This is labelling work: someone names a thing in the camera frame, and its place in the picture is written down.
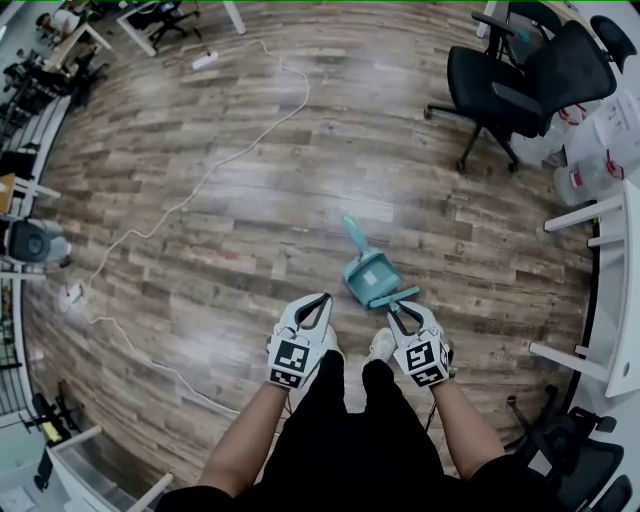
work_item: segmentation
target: teal dustpan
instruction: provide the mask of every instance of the teal dustpan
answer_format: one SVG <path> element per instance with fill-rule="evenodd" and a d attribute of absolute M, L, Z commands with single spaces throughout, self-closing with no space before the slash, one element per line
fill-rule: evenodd
<path fill-rule="evenodd" d="M 365 309 L 387 304 L 388 301 L 384 299 L 402 283 L 400 274 L 380 249 L 367 244 L 367 239 L 350 214 L 343 213 L 342 221 L 360 251 L 358 257 L 343 272 L 349 290 Z M 418 291 L 419 288 L 414 287 L 399 292 L 401 297 L 394 296 L 394 299 L 399 300 Z"/>

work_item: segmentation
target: shoe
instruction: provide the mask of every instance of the shoe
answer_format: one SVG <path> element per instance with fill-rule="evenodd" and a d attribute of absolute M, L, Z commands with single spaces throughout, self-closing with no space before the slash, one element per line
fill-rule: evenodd
<path fill-rule="evenodd" d="M 335 350 L 336 352 L 340 352 L 342 359 L 345 359 L 344 353 L 340 350 L 340 345 L 338 345 L 338 336 L 336 331 L 333 330 L 333 327 L 330 325 L 327 326 L 327 332 L 324 334 L 324 340 L 322 340 L 324 345 L 327 347 L 327 350 Z"/>
<path fill-rule="evenodd" d="M 373 337 L 371 346 L 369 347 L 369 355 L 362 363 L 362 367 L 367 363 L 370 363 L 374 359 L 380 359 L 385 363 L 391 359 L 391 356 L 396 350 L 396 340 L 393 338 L 391 329 L 384 327 L 380 329 Z"/>

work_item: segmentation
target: black chair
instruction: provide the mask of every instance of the black chair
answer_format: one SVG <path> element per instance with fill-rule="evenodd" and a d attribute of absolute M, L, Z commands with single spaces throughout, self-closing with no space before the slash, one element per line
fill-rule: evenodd
<path fill-rule="evenodd" d="M 622 512 L 633 494 L 633 487 L 627 475 L 620 475 L 611 484 L 591 510 L 585 508 L 584 512 Z"/>
<path fill-rule="evenodd" d="M 517 445 L 513 455 L 525 466 L 540 451 L 551 464 L 551 470 L 545 477 L 547 488 L 564 510 L 576 512 L 592 502 L 606 486 L 622 462 L 624 449 L 589 438 L 593 430 L 613 431 L 616 426 L 614 418 L 599 417 L 579 407 L 568 414 L 554 416 L 552 409 L 557 389 L 551 386 L 547 393 L 547 404 L 533 425 L 518 409 L 515 397 L 507 399 L 525 435 L 505 449 L 510 450 Z"/>
<path fill-rule="evenodd" d="M 635 45 L 622 29 L 606 16 L 594 16 L 589 21 L 591 28 L 607 48 L 607 57 L 616 63 L 620 73 L 624 72 L 624 61 L 637 55 Z"/>
<path fill-rule="evenodd" d="M 488 53 L 452 47 L 447 78 L 455 106 L 430 103 L 424 110 L 425 119 L 441 110 L 475 121 L 473 135 L 457 162 L 459 172 L 464 172 L 482 128 L 507 152 L 509 170 L 515 172 L 519 160 L 509 146 L 513 133 L 529 138 L 544 135 L 558 110 L 615 92 L 616 79 L 607 58 L 580 23 L 563 25 L 519 70 L 497 59 L 501 35 L 515 35 L 514 30 L 484 14 L 473 13 L 472 17 L 491 26 Z"/>
<path fill-rule="evenodd" d="M 507 9 L 506 24 L 511 26 L 511 15 L 516 14 L 526 18 L 535 25 L 536 32 L 540 35 L 543 44 L 549 42 L 548 32 L 555 35 L 562 28 L 562 21 L 553 9 L 547 7 L 542 2 L 509 2 Z M 532 44 L 527 35 L 526 40 L 521 37 L 516 30 L 516 35 L 504 34 L 502 37 L 502 46 L 498 58 L 502 58 L 504 52 L 507 53 L 511 63 L 520 67 L 529 56 L 535 52 L 537 46 Z"/>
<path fill-rule="evenodd" d="M 200 11 L 196 9 L 188 14 L 180 14 L 178 9 L 182 2 L 158 2 L 153 6 L 153 10 L 145 13 L 138 12 L 129 16 L 129 23 L 138 30 L 144 30 L 154 23 L 162 23 L 162 26 L 155 30 L 149 39 L 153 42 L 153 47 L 157 50 L 158 43 L 169 30 L 180 32 L 182 37 L 187 36 L 187 32 L 178 26 L 178 23 L 191 16 L 200 17 Z"/>

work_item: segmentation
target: dustpan handle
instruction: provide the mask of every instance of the dustpan handle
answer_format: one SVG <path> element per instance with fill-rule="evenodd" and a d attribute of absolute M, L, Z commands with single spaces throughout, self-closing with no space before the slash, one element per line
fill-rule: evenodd
<path fill-rule="evenodd" d="M 349 233 L 351 239 L 358 246 L 360 254 L 366 252 L 369 249 L 369 244 L 367 244 L 367 239 L 365 238 L 364 233 L 360 230 L 360 226 L 358 226 L 356 220 L 351 216 L 351 214 L 343 212 L 342 222 L 344 223 L 344 227 L 347 229 L 347 233 Z"/>

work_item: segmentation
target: white cable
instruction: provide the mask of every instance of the white cable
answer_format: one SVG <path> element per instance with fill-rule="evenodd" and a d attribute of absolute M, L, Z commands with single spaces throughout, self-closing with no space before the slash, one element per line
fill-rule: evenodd
<path fill-rule="evenodd" d="M 186 199 L 184 199 L 180 203 L 176 204 L 175 206 L 172 206 L 171 208 L 169 208 L 164 213 L 164 215 L 160 218 L 158 223 L 154 226 L 154 228 L 151 231 L 149 231 L 148 233 L 142 233 L 141 231 L 138 231 L 137 229 L 129 229 L 129 230 L 126 231 L 126 233 L 124 235 L 122 235 L 113 244 L 111 244 L 111 246 L 109 246 L 109 248 L 105 251 L 104 256 L 102 258 L 102 262 L 100 263 L 100 265 L 98 266 L 96 271 L 93 274 L 91 274 L 91 276 L 89 277 L 89 280 L 87 281 L 87 285 L 85 286 L 86 294 L 83 296 L 83 303 L 84 303 L 85 306 L 90 300 L 90 295 L 91 295 L 91 290 L 92 290 L 91 286 L 93 284 L 93 280 L 96 278 L 96 276 L 102 271 L 102 269 L 107 264 L 107 259 L 109 258 L 109 254 L 111 253 L 111 251 L 113 251 L 116 247 L 118 247 L 118 245 L 120 245 L 122 242 L 124 242 L 124 240 L 129 235 L 136 235 L 136 236 L 138 236 L 140 238 L 144 238 L 144 239 L 151 238 L 156 233 L 156 231 L 158 231 L 158 229 L 160 229 L 162 224 L 164 224 L 164 222 L 167 220 L 167 217 L 169 217 L 169 215 L 171 215 L 175 211 L 180 210 L 181 208 L 184 208 L 187 204 L 189 204 L 189 202 L 191 202 L 191 200 L 193 200 L 193 198 L 198 194 L 198 192 L 200 192 L 200 189 L 205 184 L 205 182 L 207 181 L 209 176 L 211 176 L 211 173 L 213 171 L 215 171 L 221 165 L 229 163 L 229 162 L 231 162 L 233 160 L 236 160 L 237 158 L 240 158 L 241 156 L 247 154 L 249 151 L 251 151 L 253 148 L 255 148 L 256 145 L 262 139 L 264 139 L 272 130 L 274 130 L 275 128 L 280 126 L 285 121 L 288 121 L 289 119 L 291 119 L 298 112 L 300 112 L 304 107 L 307 106 L 307 103 L 309 102 L 309 96 L 311 94 L 311 87 L 309 86 L 309 78 L 307 77 L 307 75 L 302 73 L 302 72 L 300 72 L 300 71 L 297 71 L 297 70 L 295 70 L 293 68 L 290 68 L 290 67 L 286 66 L 284 64 L 284 62 L 282 62 L 282 58 L 277 56 L 277 55 L 274 55 L 273 53 L 271 53 L 267 49 L 267 46 L 265 45 L 264 41 L 262 41 L 261 39 L 256 40 L 256 41 L 250 41 L 250 42 L 248 42 L 246 44 L 243 44 L 241 46 L 237 46 L 235 48 L 231 48 L 230 50 L 227 50 L 225 52 L 220 53 L 219 55 L 220 55 L 220 57 L 222 57 L 223 55 L 226 55 L 227 53 L 231 53 L 233 51 L 236 51 L 236 50 L 239 50 L 239 49 L 242 49 L 242 48 L 246 48 L 247 46 L 252 45 L 252 44 L 256 44 L 256 43 L 260 43 L 260 45 L 262 46 L 262 50 L 268 56 L 278 59 L 278 62 L 280 63 L 280 66 L 282 67 L 282 69 L 284 71 L 289 71 L 290 73 L 294 73 L 294 74 L 296 74 L 296 75 L 298 75 L 298 76 L 300 76 L 300 77 L 302 77 L 304 79 L 305 86 L 306 86 L 306 89 L 307 89 L 304 101 L 295 110 L 293 110 L 292 112 L 290 112 L 289 114 L 284 116 L 282 119 L 279 119 L 278 121 L 273 123 L 269 128 L 267 128 L 264 132 L 262 132 L 262 134 L 256 140 L 254 140 L 251 144 L 249 144 L 249 146 L 247 146 L 245 149 L 235 153 L 234 155 L 232 155 L 232 156 L 230 156 L 228 158 L 224 158 L 223 160 L 219 160 L 218 162 L 213 164 L 211 169 L 209 169 L 207 171 L 207 173 L 202 177 L 200 182 L 193 189 L 193 192 L 191 192 L 191 194 Z M 187 389 L 189 391 L 191 391 L 194 395 L 198 396 L 202 400 L 205 400 L 209 404 L 213 405 L 214 407 L 217 407 L 218 409 L 221 409 L 223 411 L 226 411 L 226 412 L 229 412 L 229 413 L 232 413 L 232 414 L 240 414 L 240 411 L 237 411 L 235 409 L 231 409 L 230 407 L 222 405 L 221 403 L 215 402 L 215 401 L 211 400 L 210 398 L 206 397 L 205 395 L 203 395 L 202 393 L 199 393 L 198 391 L 193 389 L 193 387 L 185 380 L 185 378 L 177 370 L 175 370 L 173 368 L 170 368 L 169 366 L 165 366 L 163 364 L 156 363 L 151 358 L 149 358 L 144 352 L 142 352 L 140 349 L 138 349 L 133 344 L 133 342 L 131 341 L 131 338 L 129 338 L 129 335 L 127 334 L 127 332 L 122 328 L 122 326 L 118 323 L 118 321 L 115 318 L 113 318 L 111 316 L 97 316 L 95 318 L 89 318 L 84 309 L 82 310 L 82 312 L 85 315 L 85 317 L 87 318 L 87 321 L 89 322 L 89 325 L 94 325 L 94 324 L 96 324 L 98 322 L 102 322 L 102 321 L 112 322 L 113 325 L 118 329 L 118 331 L 120 331 L 120 334 L 122 334 L 122 337 L 125 339 L 125 341 L 129 345 L 129 347 L 131 348 L 133 353 L 138 357 L 138 359 L 142 360 L 143 362 L 145 362 L 145 363 L 147 363 L 147 364 L 149 364 L 149 365 L 151 365 L 151 366 L 153 366 L 155 368 L 159 368 L 161 370 L 173 373 L 187 387 Z"/>

